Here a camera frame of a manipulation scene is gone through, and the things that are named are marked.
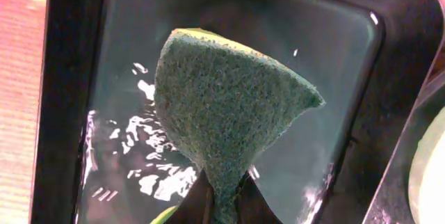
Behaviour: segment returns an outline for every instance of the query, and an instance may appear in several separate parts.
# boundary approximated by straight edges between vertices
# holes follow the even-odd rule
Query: wet surface
[[[149,223],[188,193],[198,171],[157,121],[153,83],[171,30],[202,27],[277,59],[325,98],[250,169],[283,223],[311,223],[380,44],[378,23],[330,0],[109,0],[78,222]]]

